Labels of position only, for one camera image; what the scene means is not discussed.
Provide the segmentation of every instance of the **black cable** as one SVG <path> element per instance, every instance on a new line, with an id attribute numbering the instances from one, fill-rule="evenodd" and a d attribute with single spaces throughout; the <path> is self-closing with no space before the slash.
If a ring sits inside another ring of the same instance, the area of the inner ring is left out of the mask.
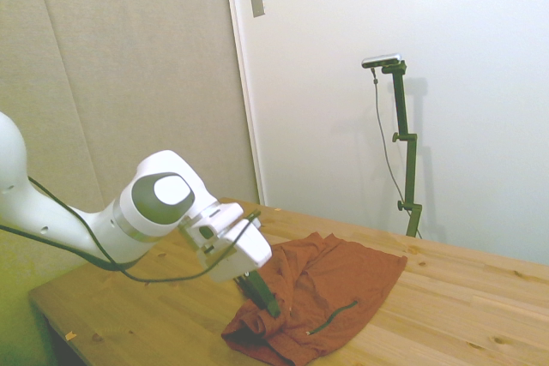
<path id="1" fill-rule="evenodd" d="M 65 209 L 67 212 L 69 212 L 70 214 L 72 214 L 74 217 L 76 217 L 78 220 L 80 220 L 80 222 L 84 225 L 84 227 L 86 227 L 86 230 L 87 230 L 87 233 L 89 233 L 90 237 L 94 240 L 94 243 L 95 245 L 97 246 L 97 248 L 101 251 L 101 253 L 105 256 L 105 258 L 117 269 L 117 271 L 123 273 L 126 277 L 136 281 L 136 282 L 142 282 L 142 283 L 166 283 L 166 282 L 179 282 L 179 281 L 183 281 L 183 280 L 192 280 L 192 279 L 196 279 L 196 278 L 199 278 L 201 276 L 203 276 L 204 274 L 208 273 L 209 271 L 211 271 L 212 269 L 214 269 L 214 267 L 216 267 L 223 259 L 226 258 L 226 256 L 231 252 L 232 248 L 234 248 L 235 244 L 238 242 L 238 240 L 242 237 L 242 235 L 244 235 L 244 232 L 248 229 L 248 227 L 252 224 L 253 220 L 259 216 L 260 212 L 258 210 L 252 212 L 251 214 L 249 214 L 245 219 L 248 220 L 248 223 L 246 224 L 246 226 L 242 229 L 242 231 L 240 231 L 240 233 L 237 235 L 237 237 L 234 239 L 234 241 L 231 243 L 231 245 L 226 248 L 223 253 L 220 255 L 220 257 L 218 257 L 214 263 L 212 263 L 212 266 L 204 269 L 203 271 L 199 272 L 199 273 L 196 273 L 196 274 L 192 274 L 190 276 L 181 276 L 181 277 L 177 277 L 177 278 L 165 278 L 165 279 L 143 279 L 143 278 L 138 278 L 136 276 L 134 276 L 133 274 L 131 273 L 128 273 L 126 271 L 126 269 L 124 269 L 123 267 L 121 267 L 114 259 L 112 259 L 112 257 L 107 253 L 107 251 L 105 250 L 105 248 L 103 248 L 103 246 L 101 245 L 100 241 L 98 240 L 98 238 L 95 236 L 94 232 L 92 231 L 91 227 L 89 227 L 89 225 L 87 224 L 86 220 L 84 220 L 84 218 L 78 214 L 75 210 L 73 210 L 71 207 L 67 206 L 63 201 L 61 201 L 59 198 L 57 198 L 52 192 L 50 192 L 48 189 L 46 189 L 42 184 L 38 183 L 36 180 L 34 180 L 32 177 L 28 177 L 28 180 L 34 184 L 35 186 L 37 186 L 40 190 L 42 190 L 45 194 L 47 194 L 53 201 L 55 201 L 59 206 L 61 206 L 63 209 Z"/>
<path id="2" fill-rule="evenodd" d="M 385 163 L 387 164 L 387 168 L 389 169 L 389 174 L 391 175 L 391 179 L 393 180 L 393 183 L 396 186 L 396 190 L 398 191 L 398 195 L 401 197 L 401 202 L 404 203 L 404 196 L 402 196 L 401 188 L 399 187 L 398 183 L 396 182 L 395 175 L 393 174 L 393 169 L 391 168 L 391 164 L 389 162 L 389 155 L 387 154 L 387 143 L 385 143 L 385 133 L 383 132 L 383 126 L 381 124 L 381 117 L 379 116 L 379 97 L 378 97 L 378 91 L 377 91 L 377 84 L 378 80 L 376 77 L 376 70 L 375 68 L 370 68 L 371 73 L 374 76 L 374 87 L 376 88 L 376 115 L 377 115 L 377 124 L 379 125 L 379 131 L 381 133 L 381 142 L 383 143 L 383 153 L 385 154 Z M 409 210 L 406 210 L 406 213 L 408 213 L 408 217 L 410 217 L 412 214 Z M 423 239 L 421 236 L 421 233 L 418 229 L 418 235 L 420 239 Z"/>

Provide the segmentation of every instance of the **wooden table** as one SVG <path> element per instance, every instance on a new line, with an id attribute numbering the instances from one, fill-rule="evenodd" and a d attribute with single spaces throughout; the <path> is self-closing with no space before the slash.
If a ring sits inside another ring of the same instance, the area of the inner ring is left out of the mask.
<path id="1" fill-rule="evenodd" d="M 262 211 L 271 244 L 318 231 L 408 257 L 372 321 L 311 365 L 549 365 L 549 267 L 240 203 Z M 177 232 L 130 269 L 154 278 L 200 270 Z M 69 345 L 86 364 L 264 364 L 220 337 L 244 301 L 231 281 L 144 285 L 87 264 L 30 295 L 57 333 L 75 335 Z"/>

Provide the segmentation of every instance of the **green metal stand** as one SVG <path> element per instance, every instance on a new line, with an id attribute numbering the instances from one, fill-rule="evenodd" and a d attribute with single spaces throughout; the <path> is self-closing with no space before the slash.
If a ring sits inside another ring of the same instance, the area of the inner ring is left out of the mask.
<path id="1" fill-rule="evenodd" d="M 406 186 L 404 188 L 404 202 L 398 201 L 398 210 L 407 210 L 410 212 L 410 220 L 406 236 L 415 237 L 418 233 L 419 218 L 421 217 L 422 206 L 413 202 L 415 191 L 415 163 L 418 147 L 418 136 L 415 133 L 408 132 L 408 123 L 406 116 L 406 100 L 404 98 L 404 80 L 402 77 L 406 73 L 406 63 L 402 60 L 397 64 L 383 66 L 381 69 L 384 74 L 393 75 L 393 86 L 395 88 L 396 120 L 398 122 L 398 133 L 393 135 L 393 142 L 407 142 L 406 154 Z"/>

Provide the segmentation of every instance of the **white wall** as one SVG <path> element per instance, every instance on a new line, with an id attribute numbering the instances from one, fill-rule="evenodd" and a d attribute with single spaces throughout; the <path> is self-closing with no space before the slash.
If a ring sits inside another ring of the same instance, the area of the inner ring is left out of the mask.
<path id="1" fill-rule="evenodd" d="M 549 263 L 549 0 L 234 0 L 270 206 L 404 233 L 364 57 L 400 52 L 425 238 Z M 395 131 L 381 75 L 386 135 Z M 388 142 L 404 185 L 405 143 Z"/>

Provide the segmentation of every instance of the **beige wall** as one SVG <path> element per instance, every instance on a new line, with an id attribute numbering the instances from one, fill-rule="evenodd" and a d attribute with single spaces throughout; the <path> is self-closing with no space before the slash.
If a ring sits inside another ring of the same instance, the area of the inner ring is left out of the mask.
<path id="1" fill-rule="evenodd" d="M 71 206 L 101 209 L 165 148 L 257 201 L 233 42 L 227 0 L 0 0 L 0 111 Z M 27 292 L 80 264 L 0 232 L 0 364 L 54 362 Z"/>

